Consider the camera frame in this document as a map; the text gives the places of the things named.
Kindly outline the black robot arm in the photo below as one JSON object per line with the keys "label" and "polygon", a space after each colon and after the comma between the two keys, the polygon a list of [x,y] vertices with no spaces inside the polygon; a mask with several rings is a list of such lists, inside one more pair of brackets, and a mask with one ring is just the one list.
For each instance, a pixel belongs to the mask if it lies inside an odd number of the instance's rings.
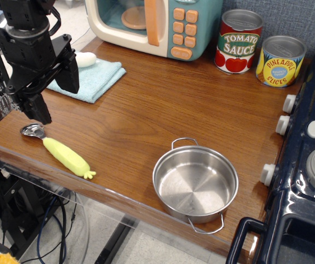
{"label": "black robot arm", "polygon": [[55,81],[69,93],[79,90],[79,71],[71,36],[52,36],[61,26],[54,1],[0,1],[0,48],[12,74],[6,94],[29,119],[51,123],[41,95]]}

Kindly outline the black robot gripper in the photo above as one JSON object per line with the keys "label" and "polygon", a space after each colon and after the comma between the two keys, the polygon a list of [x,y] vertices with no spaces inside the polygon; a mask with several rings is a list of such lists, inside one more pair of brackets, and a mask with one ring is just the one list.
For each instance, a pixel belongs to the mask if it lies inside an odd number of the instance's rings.
{"label": "black robot gripper", "polygon": [[0,48],[12,68],[5,92],[29,119],[52,122],[42,91],[54,80],[67,92],[79,91],[79,70],[70,35],[51,39],[49,25],[20,30],[0,24]]}

